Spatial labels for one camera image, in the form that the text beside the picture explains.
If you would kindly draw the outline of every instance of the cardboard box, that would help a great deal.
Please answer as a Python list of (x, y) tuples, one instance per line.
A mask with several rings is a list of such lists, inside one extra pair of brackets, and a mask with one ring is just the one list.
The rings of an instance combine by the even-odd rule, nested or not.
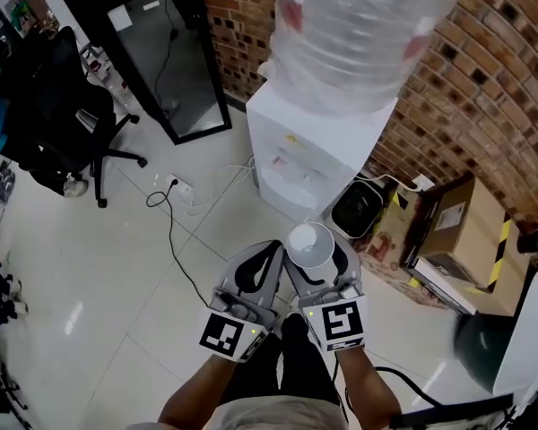
[(506, 239), (500, 246), (491, 276), (493, 281), (487, 288), (466, 285), (463, 280), (445, 276), (447, 282), (482, 314), (512, 316), (516, 312), (530, 262), (529, 255), (520, 254), (516, 249), (519, 234), (516, 224), (509, 219), (503, 233)]
[(486, 288), (504, 216), (499, 202), (473, 178), (444, 194), (418, 256), (448, 277)]
[(357, 253), (382, 271), (396, 272), (404, 252), (404, 240), (417, 211), (419, 195), (400, 185), (388, 196), (389, 202), (378, 214), (372, 233), (355, 242)]
[(475, 178), (444, 194), (418, 257), (478, 312), (512, 316), (529, 264), (529, 256), (517, 251), (519, 234)]

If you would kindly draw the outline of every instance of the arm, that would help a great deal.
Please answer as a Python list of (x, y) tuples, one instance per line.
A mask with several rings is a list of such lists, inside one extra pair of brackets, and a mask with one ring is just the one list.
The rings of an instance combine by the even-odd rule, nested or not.
[(380, 430), (401, 414), (396, 396), (378, 375), (362, 347), (337, 352), (355, 416), (362, 430)]
[(209, 357), (163, 407), (159, 422), (180, 430), (201, 430), (212, 416), (237, 363)]

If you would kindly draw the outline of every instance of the water bottle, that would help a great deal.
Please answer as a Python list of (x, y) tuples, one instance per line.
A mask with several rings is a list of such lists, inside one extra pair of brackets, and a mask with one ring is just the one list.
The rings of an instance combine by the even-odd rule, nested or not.
[(309, 111), (374, 112), (396, 96), (455, 2), (277, 0), (260, 73)]

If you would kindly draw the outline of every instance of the brick wall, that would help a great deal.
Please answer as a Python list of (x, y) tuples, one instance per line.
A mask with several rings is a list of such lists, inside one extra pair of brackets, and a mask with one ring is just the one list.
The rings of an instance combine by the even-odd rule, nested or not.
[[(274, 0), (205, 0), (225, 88), (260, 86)], [(399, 94), (368, 168), (443, 185), (472, 172), (538, 228), (538, 0), (459, 0)]]
[(242, 99), (263, 84), (257, 68), (269, 56), (275, 0), (204, 0), (223, 87)]

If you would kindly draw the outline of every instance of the black door frame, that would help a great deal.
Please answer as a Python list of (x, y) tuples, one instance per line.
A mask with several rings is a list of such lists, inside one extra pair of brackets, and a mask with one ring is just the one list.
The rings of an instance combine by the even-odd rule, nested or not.
[(143, 109), (160, 123), (168, 137), (175, 143), (190, 142), (212, 133), (218, 133), (231, 129), (231, 119), (227, 101), (221, 85), (221, 77), (217, 69), (215, 52), (209, 31), (209, 22), (207, 21), (207, 11), (204, 0), (187, 0), (192, 6), (193, 19), (199, 40), (204, 52), (204, 58), (209, 72), (213, 91), (217, 98), (217, 103), (221, 111), (223, 125), (214, 128), (197, 131), (188, 135), (178, 135), (173, 126), (161, 110), (157, 100), (153, 97), (152, 91), (145, 83), (142, 75), (135, 67), (122, 44), (113, 23), (108, 17), (108, 12), (130, 0), (64, 0), (72, 12), (74, 18), (78, 21), (86, 36), (90, 39), (93, 46), (101, 46), (108, 54), (112, 64), (119, 71), (129, 89), (134, 93)]

